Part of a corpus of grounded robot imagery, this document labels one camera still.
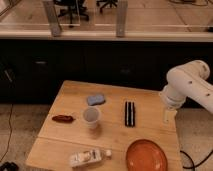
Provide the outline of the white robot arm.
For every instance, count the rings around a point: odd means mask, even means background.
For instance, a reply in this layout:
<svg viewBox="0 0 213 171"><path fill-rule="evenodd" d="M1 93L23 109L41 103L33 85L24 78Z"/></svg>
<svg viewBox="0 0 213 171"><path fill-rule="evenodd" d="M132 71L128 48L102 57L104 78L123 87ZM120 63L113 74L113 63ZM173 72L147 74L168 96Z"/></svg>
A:
<svg viewBox="0 0 213 171"><path fill-rule="evenodd" d="M210 68L202 60L178 65L167 72L167 84L159 92L164 104L164 123L175 117L186 98L194 100L213 115L213 84L207 82L209 76Z"/></svg>

